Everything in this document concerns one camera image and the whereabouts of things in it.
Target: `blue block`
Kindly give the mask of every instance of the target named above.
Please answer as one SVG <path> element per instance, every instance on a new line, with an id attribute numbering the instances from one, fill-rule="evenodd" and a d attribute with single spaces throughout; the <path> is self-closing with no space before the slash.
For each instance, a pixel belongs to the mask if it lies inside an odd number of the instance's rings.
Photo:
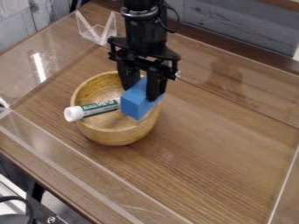
<path id="1" fill-rule="evenodd" d="M 120 98 L 121 112 L 133 117 L 137 121 L 145 116 L 156 103 L 164 98 L 164 94 L 155 100 L 145 99 L 145 83 L 144 77 L 123 94 Z"/>

